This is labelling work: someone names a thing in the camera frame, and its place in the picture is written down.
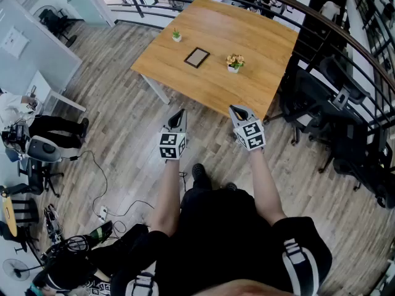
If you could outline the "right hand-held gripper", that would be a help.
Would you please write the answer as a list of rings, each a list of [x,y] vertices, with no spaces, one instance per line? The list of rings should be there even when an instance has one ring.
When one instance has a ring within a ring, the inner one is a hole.
[[[234,126],[233,132],[243,147],[252,151],[266,145],[262,122],[251,108],[243,105],[230,105],[229,114]]]

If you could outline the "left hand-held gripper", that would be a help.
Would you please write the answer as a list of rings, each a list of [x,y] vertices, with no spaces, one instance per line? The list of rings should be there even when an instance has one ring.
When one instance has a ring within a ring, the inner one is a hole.
[[[159,133],[158,146],[161,158],[179,160],[187,147],[187,111],[180,109],[163,125]]]

